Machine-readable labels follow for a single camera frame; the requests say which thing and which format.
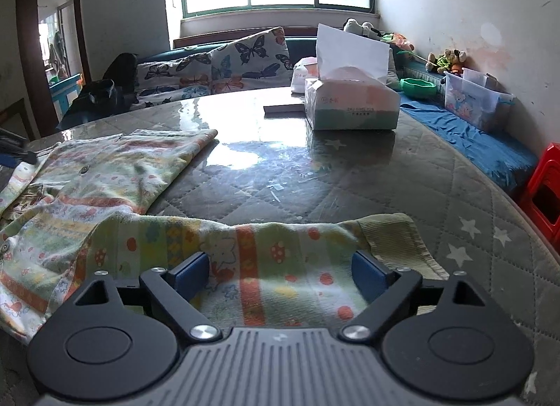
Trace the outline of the green patterned child's shirt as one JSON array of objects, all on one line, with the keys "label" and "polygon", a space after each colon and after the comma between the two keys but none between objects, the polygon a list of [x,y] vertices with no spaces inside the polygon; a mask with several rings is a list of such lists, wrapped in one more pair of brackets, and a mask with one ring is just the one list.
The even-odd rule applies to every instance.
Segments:
[{"label": "green patterned child's shirt", "polygon": [[365,305],[350,274],[358,249],[388,268],[447,278],[402,213],[237,226],[150,215],[215,135],[138,130],[59,143],[19,164],[1,193],[2,329],[28,342],[96,271],[135,280],[196,252],[210,258],[196,306],[222,326],[348,322]]}]

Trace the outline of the blue children's cabinet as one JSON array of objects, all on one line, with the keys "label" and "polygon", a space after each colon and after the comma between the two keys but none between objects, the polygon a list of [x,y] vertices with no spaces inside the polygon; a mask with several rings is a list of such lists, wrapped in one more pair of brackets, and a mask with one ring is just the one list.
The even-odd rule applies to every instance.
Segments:
[{"label": "blue children's cabinet", "polygon": [[63,119],[75,98],[78,98],[82,90],[82,83],[82,75],[75,74],[49,86],[49,93],[58,121]]}]

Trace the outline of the black bag on sofa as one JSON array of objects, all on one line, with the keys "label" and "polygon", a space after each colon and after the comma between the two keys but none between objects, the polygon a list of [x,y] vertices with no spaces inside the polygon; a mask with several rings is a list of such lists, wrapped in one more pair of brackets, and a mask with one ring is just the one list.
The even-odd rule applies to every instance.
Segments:
[{"label": "black bag on sofa", "polygon": [[82,88],[56,129],[64,131],[128,112],[138,101],[135,93],[137,80],[137,55],[120,53],[108,66],[101,80],[89,82]]}]

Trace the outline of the red plastic stool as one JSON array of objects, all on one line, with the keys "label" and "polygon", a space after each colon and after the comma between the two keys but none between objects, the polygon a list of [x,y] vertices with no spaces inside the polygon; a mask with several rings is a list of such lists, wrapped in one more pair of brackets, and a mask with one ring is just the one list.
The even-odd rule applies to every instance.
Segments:
[{"label": "red plastic stool", "polygon": [[560,147],[548,144],[520,198],[520,208],[559,251]]}]

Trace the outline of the long butterfly cushion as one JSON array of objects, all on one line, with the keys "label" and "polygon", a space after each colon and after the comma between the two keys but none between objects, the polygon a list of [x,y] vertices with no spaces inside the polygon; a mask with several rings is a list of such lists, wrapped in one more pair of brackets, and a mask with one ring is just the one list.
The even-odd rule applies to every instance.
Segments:
[{"label": "long butterfly cushion", "polygon": [[136,102],[131,109],[209,96],[211,86],[209,53],[197,53],[173,61],[140,63],[135,86]]}]

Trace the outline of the clear plastic storage box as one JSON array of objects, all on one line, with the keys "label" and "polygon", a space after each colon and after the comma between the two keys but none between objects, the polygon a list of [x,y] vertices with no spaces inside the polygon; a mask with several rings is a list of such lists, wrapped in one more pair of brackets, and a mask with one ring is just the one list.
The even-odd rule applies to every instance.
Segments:
[{"label": "clear plastic storage box", "polygon": [[467,79],[469,69],[462,76],[445,73],[444,107],[456,116],[484,132],[503,131],[515,96],[502,93]]}]

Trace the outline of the green plastic bowl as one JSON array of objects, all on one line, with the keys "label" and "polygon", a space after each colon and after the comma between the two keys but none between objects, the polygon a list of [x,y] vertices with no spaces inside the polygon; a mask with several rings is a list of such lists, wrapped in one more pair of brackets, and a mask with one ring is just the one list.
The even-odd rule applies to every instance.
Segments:
[{"label": "green plastic bowl", "polygon": [[422,79],[404,78],[400,80],[400,90],[408,98],[430,99],[435,98],[438,88],[433,82]]}]

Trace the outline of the tissue box pack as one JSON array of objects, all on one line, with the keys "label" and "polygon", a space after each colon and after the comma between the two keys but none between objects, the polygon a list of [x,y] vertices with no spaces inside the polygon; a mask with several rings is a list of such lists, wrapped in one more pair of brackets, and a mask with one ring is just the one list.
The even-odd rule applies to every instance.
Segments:
[{"label": "tissue box pack", "polygon": [[390,46],[319,24],[317,76],[306,79],[305,110],[315,131],[394,130],[400,95],[387,85]]}]

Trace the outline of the large butterfly pillow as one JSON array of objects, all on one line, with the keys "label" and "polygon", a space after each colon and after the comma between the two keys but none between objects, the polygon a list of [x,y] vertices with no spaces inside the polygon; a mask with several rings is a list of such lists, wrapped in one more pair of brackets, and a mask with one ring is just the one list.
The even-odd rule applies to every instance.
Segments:
[{"label": "large butterfly pillow", "polygon": [[210,53],[212,93],[288,87],[292,60],[283,27],[227,43]]}]

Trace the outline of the brown plush toys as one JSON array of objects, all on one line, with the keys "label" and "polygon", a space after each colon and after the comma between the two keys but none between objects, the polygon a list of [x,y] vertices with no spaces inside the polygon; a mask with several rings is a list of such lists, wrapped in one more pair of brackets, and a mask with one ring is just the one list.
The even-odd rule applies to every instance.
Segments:
[{"label": "brown plush toys", "polygon": [[435,72],[440,75],[450,73],[452,75],[461,76],[467,58],[468,55],[464,50],[447,48],[439,56],[430,53],[425,64],[425,69],[427,72]]}]

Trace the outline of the pink white wipes pack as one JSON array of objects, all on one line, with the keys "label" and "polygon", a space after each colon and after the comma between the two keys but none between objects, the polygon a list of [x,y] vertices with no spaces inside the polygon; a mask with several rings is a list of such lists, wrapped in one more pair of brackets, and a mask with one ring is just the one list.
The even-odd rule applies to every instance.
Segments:
[{"label": "pink white wipes pack", "polygon": [[290,90],[294,94],[304,94],[307,79],[316,79],[318,76],[317,58],[305,57],[293,66],[292,83]]}]

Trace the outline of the white plush toy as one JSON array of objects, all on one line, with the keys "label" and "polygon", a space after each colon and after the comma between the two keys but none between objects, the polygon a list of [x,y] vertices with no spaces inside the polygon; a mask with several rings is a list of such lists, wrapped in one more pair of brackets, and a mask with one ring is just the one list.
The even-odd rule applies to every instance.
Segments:
[{"label": "white plush toy", "polygon": [[357,20],[349,18],[343,26],[344,32],[356,34],[362,37],[379,41],[383,34],[373,24],[364,22],[360,24]]}]

